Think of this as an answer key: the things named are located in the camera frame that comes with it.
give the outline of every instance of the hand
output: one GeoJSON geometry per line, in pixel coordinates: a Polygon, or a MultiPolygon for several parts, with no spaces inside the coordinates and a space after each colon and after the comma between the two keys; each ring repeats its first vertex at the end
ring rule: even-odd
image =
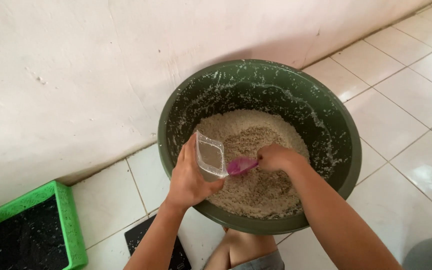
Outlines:
{"type": "Polygon", "coordinates": [[[269,172],[286,171],[293,160],[304,159],[303,156],[290,148],[279,144],[271,144],[258,150],[258,165],[261,169],[269,172]]]}
{"type": "Polygon", "coordinates": [[[196,163],[195,145],[196,134],[193,134],[179,152],[165,200],[167,204],[182,211],[220,191],[224,185],[224,179],[214,182],[204,180],[196,163]]]}

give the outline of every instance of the gray shorts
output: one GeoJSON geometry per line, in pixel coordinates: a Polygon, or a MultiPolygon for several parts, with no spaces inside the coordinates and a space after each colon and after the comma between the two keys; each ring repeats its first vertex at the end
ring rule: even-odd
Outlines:
{"type": "Polygon", "coordinates": [[[249,262],[240,264],[230,270],[284,270],[284,262],[279,250],[249,262]]]}

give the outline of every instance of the black digital scale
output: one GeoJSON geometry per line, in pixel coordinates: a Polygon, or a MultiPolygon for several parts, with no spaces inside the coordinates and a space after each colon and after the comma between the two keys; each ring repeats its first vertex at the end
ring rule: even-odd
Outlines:
{"type": "MultiPolygon", "coordinates": [[[[124,238],[126,238],[131,255],[135,252],[135,249],[143,239],[143,236],[145,236],[155,217],[156,215],[124,233],[124,238]]],[[[189,264],[188,257],[178,236],[176,236],[176,241],[174,242],[173,254],[171,255],[168,270],[191,270],[191,264],[189,264]]]]}

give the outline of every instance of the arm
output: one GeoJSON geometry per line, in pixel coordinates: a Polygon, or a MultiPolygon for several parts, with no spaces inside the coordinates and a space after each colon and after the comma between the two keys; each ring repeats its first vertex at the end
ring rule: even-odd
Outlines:
{"type": "Polygon", "coordinates": [[[124,270],[168,270],[184,213],[223,188],[224,179],[203,179],[196,164],[195,143],[193,135],[181,148],[167,197],[124,270]]]}
{"type": "Polygon", "coordinates": [[[402,269],[368,224],[303,156],[272,144],[258,151],[258,159],[262,169],[283,170],[289,176],[314,235],[338,269],[402,269]]]}

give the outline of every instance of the leg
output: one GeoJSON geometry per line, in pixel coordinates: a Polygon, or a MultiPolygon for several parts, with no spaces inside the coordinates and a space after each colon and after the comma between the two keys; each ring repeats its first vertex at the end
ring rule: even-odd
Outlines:
{"type": "Polygon", "coordinates": [[[254,235],[229,229],[210,256],[205,270],[228,270],[278,249],[272,235],[254,235]]]}

